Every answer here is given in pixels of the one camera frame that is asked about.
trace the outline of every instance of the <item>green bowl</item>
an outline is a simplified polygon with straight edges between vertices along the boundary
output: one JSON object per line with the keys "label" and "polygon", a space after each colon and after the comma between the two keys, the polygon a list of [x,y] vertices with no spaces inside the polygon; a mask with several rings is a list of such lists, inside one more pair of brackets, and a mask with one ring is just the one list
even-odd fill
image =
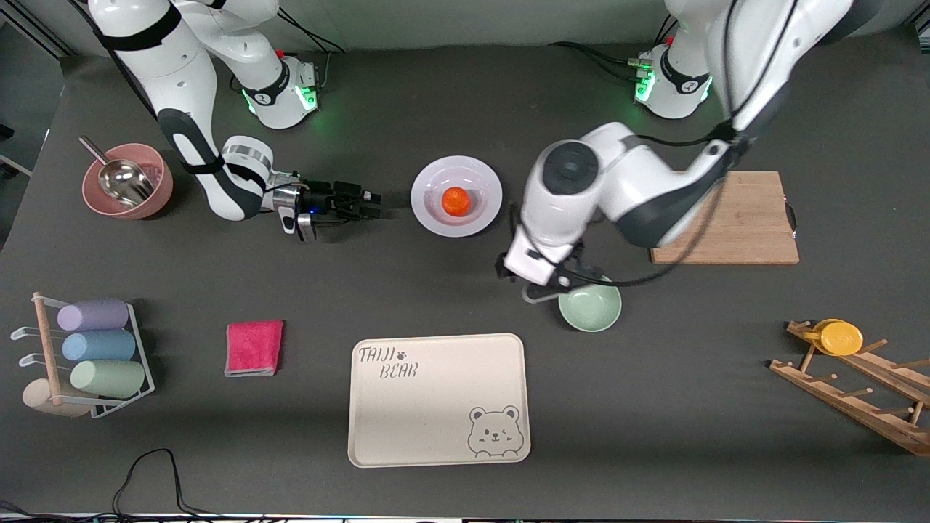
{"label": "green bowl", "polygon": [[[602,281],[610,281],[601,276]],[[584,332],[608,329],[620,317],[620,291],[616,287],[588,285],[559,295],[559,312],[568,325]]]}

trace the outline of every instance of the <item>towel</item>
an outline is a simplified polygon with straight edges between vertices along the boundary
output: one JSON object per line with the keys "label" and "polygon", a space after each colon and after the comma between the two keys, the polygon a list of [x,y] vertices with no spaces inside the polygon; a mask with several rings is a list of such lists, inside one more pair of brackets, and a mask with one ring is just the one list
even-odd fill
{"label": "towel", "polygon": [[226,328],[226,377],[273,376],[284,320],[231,323]]}

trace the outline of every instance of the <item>pink bowl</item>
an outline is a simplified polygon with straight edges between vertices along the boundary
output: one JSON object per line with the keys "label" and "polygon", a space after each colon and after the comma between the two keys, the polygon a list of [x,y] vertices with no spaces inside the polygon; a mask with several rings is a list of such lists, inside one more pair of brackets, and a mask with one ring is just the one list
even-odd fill
{"label": "pink bowl", "polygon": [[81,184],[84,203],[94,212],[103,216],[119,218],[120,220],[139,220],[152,216],[168,203],[171,191],[174,190],[174,179],[171,178],[171,170],[165,165],[165,160],[162,159],[158,151],[143,143],[124,143],[107,151],[107,157],[110,159],[131,160],[143,168],[155,166],[159,174],[153,176],[154,180],[152,182],[155,185],[155,190],[152,195],[137,206],[126,208],[100,188],[98,176],[103,164],[99,160],[94,160],[94,163],[87,168],[84,182]]}

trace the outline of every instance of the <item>wooden cutting board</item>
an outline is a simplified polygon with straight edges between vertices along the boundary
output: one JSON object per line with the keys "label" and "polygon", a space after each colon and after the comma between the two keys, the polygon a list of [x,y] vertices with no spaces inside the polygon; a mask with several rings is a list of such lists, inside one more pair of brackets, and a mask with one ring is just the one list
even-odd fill
{"label": "wooden cutting board", "polygon": [[[682,263],[793,265],[799,261],[777,172],[730,171],[722,190],[720,205],[706,233]],[[672,244],[651,249],[652,263],[678,260],[707,211],[705,205]]]}

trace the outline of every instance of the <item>black cable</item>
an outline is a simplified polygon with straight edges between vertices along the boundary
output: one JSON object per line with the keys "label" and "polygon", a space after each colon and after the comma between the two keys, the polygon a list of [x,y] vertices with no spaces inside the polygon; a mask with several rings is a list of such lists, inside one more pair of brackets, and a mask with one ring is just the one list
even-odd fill
{"label": "black cable", "polygon": [[705,141],[712,140],[710,134],[704,137],[698,138],[697,140],[691,140],[691,141],[668,141],[668,140],[663,140],[661,138],[656,138],[655,136],[649,136],[647,134],[637,134],[636,138],[640,140],[652,141],[660,145],[668,145],[669,147],[690,147],[692,145],[699,145],[701,143],[704,143]]}
{"label": "black cable", "polygon": [[652,45],[657,46],[659,40],[662,39],[662,30],[665,29],[665,24],[669,23],[671,20],[671,13],[666,15],[665,20],[662,21],[662,25],[658,26],[658,32],[656,33],[656,39],[653,40]]}
{"label": "black cable", "polygon": [[614,57],[605,55],[604,53],[602,53],[601,51],[598,51],[597,49],[593,49],[588,46],[584,46],[582,44],[576,44],[575,42],[553,42],[550,44],[550,46],[568,47],[568,48],[572,48],[577,51],[580,51],[581,54],[583,54],[588,60],[593,61],[594,65],[596,65],[599,69],[601,69],[601,71],[604,71],[605,73],[610,74],[614,78],[619,78],[620,80],[624,80],[627,82],[633,82],[633,83],[639,82],[639,78],[635,76],[627,76],[627,75],[620,74],[614,71],[613,69],[610,69],[609,67],[607,67],[605,63],[598,60],[598,57],[604,57],[603,60],[612,60],[614,63],[617,63],[617,64],[622,63],[623,65],[626,65],[625,61],[621,61]]}
{"label": "black cable", "polygon": [[550,46],[568,47],[570,49],[576,49],[578,51],[581,51],[582,53],[594,55],[601,60],[609,61],[617,65],[623,65],[623,66],[629,67],[629,65],[627,65],[626,60],[614,58],[608,54],[602,53],[601,51],[595,49],[594,47],[585,46],[584,44],[579,44],[578,42],[567,42],[565,40],[561,40],[559,42],[552,42]]}
{"label": "black cable", "polygon": [[678,25],[678,20],[672,22],[671,25],[669,26],[669,28],[665,30],[665,33],[663,33],[662,36],[659,37],[658,43],[661,43],[662,40],[665,40],[665,37],[668,36],[669,33],[671,32],[671,30],[674,29],[675,26],[677,26],[677,25]]}
{"label": "black cable", "polygon": [[145,458],[146,456],[155,454],[156,452],[165,452],[168,455],[168,458],[171,460],[171,470],[174,473],[174,482],[175,482],[175,504],[178,506],[178,509],[181,512],[189,516],[197,517],[197,518],[203,519],[204,521],[209,522],[210,520],[201,516],[201,514],[216,514],[216,513],[210,512],[208,510],[204,510],[202,508],[197,508],[195,506],[191,506],[184,501],[184,494],[181,490],[181,485],[180,485],[180,475],[178,474],[178,463],[175,461],[174,452],[172,452],[171,449],[149,450],[148,452],[145,452],[144,454],[136,458],[136,461],[134,461],[132,465],[129,466],[129,472],[126,473],[126,481],[123,482],[123,485],[120,486],[120,488],[113,495],[113,501],[112,501],[112,507],[111,507],[113,509],[113,512],[115,514],[122,514],[119,509],[119,501],[120,501],[120,498],[123,496],[123,492],[126,491],[126,487],[129,486],[129,482],[132,481],[132,473],[135,472],[136,465],[138,465],[139,462],[142,461],[142,459]]}
{"label": "black cable", "polygon": [[[75,0],[68,0],[68,3],[71,4],[71,6],[74,7],[74,9],[76,9],[77,12],[81,14],[81,18],[83,18],[84,21],[87,22],[87,25],[90,26],[90,30],[93,32],[94,36],[97,37],[97,40],[103,46],[103,38],[102,38],[103,33],[100,32],[100,28],[98,28],[97,24],[94,23],[93,19],[90,18],[90,15],[88,15],[87,12],[84,11],[84,9]],[[149,114],[152,115],[152,118],[154,118],[157,121],[158,115],[155,114],[155,110],[153,109],[152,105],[149,103],[149,100],[145,98],[145,96],[142,95],[141,91],[139,91],[139,86],[136,85],[135,80],[133,80],[132,75],[130,74],[129,70],[126,68],[126,65],[123,63],[122,60],[119,59],[118,56],[116,56],[116,53],[113,52],[112,49],[106,46],[103,46],[103,48],[107,50],[107,54],[109,54],[113,62],[116,63],[116,69],[119,70],[119,74],[122,75],[123,79],[126,80],[126,82],[129,84],[129,88],[132,89],[132,92],[136,93],[136,98],[138,98],[139,101],[142,102],[142,105],[145,106],[146,111],[148,111]]]}
{"label": "black cable", "polygon": [[605,73],[610,74],[610,75],[613,76],[614,78],[619,78],[620,80],[624,80],[624,81],[627,81],[627,82],[633,82],[633,83],[639,82],[639,78],[637,78],[637,77],[635,77],[635,76],[623,75],[623,74],[617,73],[616,71],[610,69],[609,67],[606,66],[606,64],[604,64],[604,63],[600,62],[599,60],[597,60],[596,58],[594,58],[593,55],[589,55],[588,53],[584,53],[584,56],[588,57],[588,60],[593,61],[593,62],[594,62],[594,65],[596,65],[601,71],[604,71]]}
{"label": "black cable", "polygon": [[323,44],[321,44],[320,41],[317,40],[316,37],[315,37],[312,33],[310,33],[309,31],[307,31],[306,29],[304,29],[303,26],[301,26],[296,20],[292,20],[292,19],[285,18],[285,17],[284,17],[283,15],[281,15],[280,13],[278,13],[278,18],[280,18],[281,20],[284,20],[285,22],[287,22],[287,23],[288,23],[289,25],[291,25],[292,27],[296,27],[297,29],[299,29],[300,31],[302,31],[304,34],[306,34],[308,38],[310,38],[311,40],[313,40],[313,42],[316,44],[317,47],[320,48],[321,51],[325,52],[326,54],[329,54],[329,53],[330,53],[330,50],[327,49],[326,46],[324,46]]}
{"label": "black cable", "polygon": [[288,183],[282,183],[281,185],[275,185],[274,187],[269,187],[268,189],[265,189],[265,193],[270,193],[271,191],[275,191],[277,189],[284,189],[285,187],[290,187],[291,185],[294,185],[295,183],[298,183],[298,182],[290,181]]}
{"label": "black cable", "polygon": [[234,93],[242,92],[242,91],[241,91],[241,89],[242,89],[242,82],[239,82],[239,88],[238,88],[238,89],[235,88],[235,87],[233,87],[233,82],[238,82],[238,81],[239,81],[239,79],[235,77],[235,74],[232,75],[232,76],[230,76],[230,91],[232,91],[232,92],[234,92]]}
{"label": "black cable", "polygon": [[310,36],[311,38],[313,38],[313,37],[315,36],[316,38],[319,38],[320,40],[323,40],[324,42],[328,43],[330,46],[335,47],[336,49],[338,49],[340,53],[346,52],[346,50],[343,49],[342,46],[340,46],[340,45],[337,44],[336,42],[333,42],[332,40],[327,40],[326,38],[323,38],[323,36],[320,36],[319,34],[316,34],[316,33],[314,33],[313,31],[310,31],[309,29],[307,29],[307,28],[303,27],[302,25],[300,25],[300,22],[298,22],[297,19],[295,19],[294,17],[290,16],[290,13],[288,13],[283,7],[279,7],[279,10],[281,11],[281,12],[278,14],[279,17],[281,17],[281,18],[284,19],[285,21],[288,21],[291,25],[293,25],[294,27],[297,27],[298,29],[300,29],[301,31],[303,31],[304,33],[306,33],[308,36]]}
{"label": "black cable", "polygon": [[778,34],[778,39],[775,41],[775,46],[772,47],[772,53],[768,55],[768,60],[765,61],[765,66],[763,67],[762,72],[759,73],[759,77],[756,78],[755,83],[752,85],[752,89],[750,89],[749,93],[746,95],[746,98],[743,99],[743,102],[740,103],[739,106],[734,110],[733,114],[730,116],[730,119],[735,118],[740,111],[745,109],[746,104],[752,100],[752,96],[755,95],[757,90],[759,90],[759,85],[762,84],[763,78],[765,78],[765,74],[768,73],[769,67],[771,67],[772,62],[775,61],[775,55],[778,52],[778,48],[781,46],[781,41],[785,38],[785,34],[788,32],[788,26],[791,25],[791,17],[794,16],[794,11],[798,6],[799,1],[800,0],[793,0],[793,2],[791,2],[791,9],[788,11],[788,17],[785,19],[784,25],[781,26],[781,33]]}
{"label": "black cable", "polygon": [[725,104],[724,109],[726,113],[730,115],[730,118],[733,118],[733,84],[730,83],[730,20],[733,19],[733,11],[737,7],[738,0],[732,0],[730,2],[730,7],[726,10],[726,21],[724,22],[724,83],[726,84],[725,94]]}

